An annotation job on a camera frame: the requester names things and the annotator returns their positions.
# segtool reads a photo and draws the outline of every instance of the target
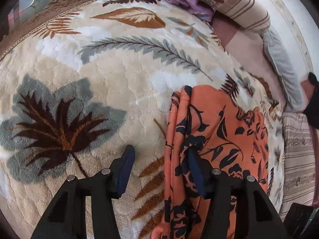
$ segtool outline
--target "purple cloth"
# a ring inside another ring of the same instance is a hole
[[[211,22],[215,11],[198,3],[198,0],[164,0],[170,4],[178,5],[201,20]]]

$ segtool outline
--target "orange fabric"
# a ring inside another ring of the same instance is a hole
[[[184,86],[172,95],[164,150],[165,213],[152,239],[201,237],[210,200],[196,191],[187,149],[229,176],[254,176],[267,191],[268,132],[259,109],[247,113],[222,91],[203,85]],[[235,231],[236,199],[230,206],[228,237]]]

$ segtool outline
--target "gray pillow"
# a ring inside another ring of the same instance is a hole
[[[287,98],[286,111],[299,111],[303,107],[303,93],[298,74],[294,71],[282,41],[271,26],[264,32],[264,52],[281,81]]]

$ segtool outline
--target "metal screw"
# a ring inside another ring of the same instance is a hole
[[[221,174],[221,170],[215,168],[215,169],[212,170],[212,173],[215,174],[215,175],[219,175],[219,174]]]
[[[111,170],[109,168],[105,168],[101,171],[102,174],[107,175],[111,172]]]
[[[68,182],[73,181],[74,179],[75,179],[75,176],[74,176],[73,174],[68,175],[67,178],[66,178],[66,180],[67,180]]]
[[[254,177],[254,176],[251,176],[251,175],[248,175],[248,176],[247,176],[247,180],[248,180],[249,182],[253,182],[253,181],[255,180],[255,177]]]

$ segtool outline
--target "beige quilted blanket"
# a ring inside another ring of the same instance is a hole
[[[136,162],[114,212],[122,238],[147,236],[164,205],[165,138],[154,119],[166,128],[172,92],[183,85],[227,83],[244,111],[265,115],[269,195],[279,211],[280,105],[198,18],[161,0],[121,1],[58,0],[50,8],[66,11],[29,21],[1,57],[0,208],[16,233],[31,237],[67,175],[92,176],[132,144]],[[87,209],[93,238],[89,200]]]

